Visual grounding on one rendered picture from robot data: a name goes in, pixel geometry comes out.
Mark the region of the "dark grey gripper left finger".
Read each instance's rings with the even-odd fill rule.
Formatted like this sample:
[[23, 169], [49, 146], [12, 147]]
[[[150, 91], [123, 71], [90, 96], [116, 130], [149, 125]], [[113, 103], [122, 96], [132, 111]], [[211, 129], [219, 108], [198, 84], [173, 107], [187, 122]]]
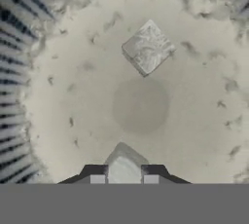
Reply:
[[85, 184], [106, 184], [108, 182], [107, 165], [86, 165], [79, 174], [69, 177], [61, 184], [85, 183]]

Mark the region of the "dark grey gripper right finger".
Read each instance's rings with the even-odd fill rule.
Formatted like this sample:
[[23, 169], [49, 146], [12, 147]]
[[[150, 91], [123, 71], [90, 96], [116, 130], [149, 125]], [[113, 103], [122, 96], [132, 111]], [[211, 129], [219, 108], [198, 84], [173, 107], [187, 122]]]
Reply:
[[189, 181], [171, 174], [164, 165], [143, 165], [141, 175], [142, 184], [189, 184]]

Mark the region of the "white bowl with blue stripes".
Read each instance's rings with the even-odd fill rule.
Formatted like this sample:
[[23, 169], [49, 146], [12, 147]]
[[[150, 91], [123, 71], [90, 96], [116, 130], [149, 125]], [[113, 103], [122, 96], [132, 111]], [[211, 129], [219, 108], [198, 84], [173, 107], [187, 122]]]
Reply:
[[[176, 51], [143, 77], [122, 44], [149, 19]], [[249, 184], [249, 0], [0, 0], [0, 183], [62, 181], [120, 142]]]

